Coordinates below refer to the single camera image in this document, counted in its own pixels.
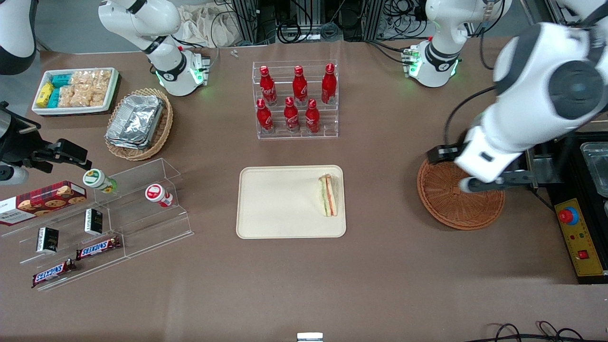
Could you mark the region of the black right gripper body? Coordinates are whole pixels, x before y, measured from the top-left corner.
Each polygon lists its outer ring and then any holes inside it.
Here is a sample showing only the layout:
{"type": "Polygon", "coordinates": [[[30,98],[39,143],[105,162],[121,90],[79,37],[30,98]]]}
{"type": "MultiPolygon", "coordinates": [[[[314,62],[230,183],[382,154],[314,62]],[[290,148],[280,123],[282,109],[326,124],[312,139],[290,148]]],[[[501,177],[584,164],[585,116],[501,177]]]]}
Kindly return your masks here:
{"type": "Polygon", "coordinates": [[[1,161],[18,167],[35,167],[32,156],[37,150],[44,149],[44,140],[38,131],[40,125],[10,111],[5,101],[0,106],[1,161]]]}

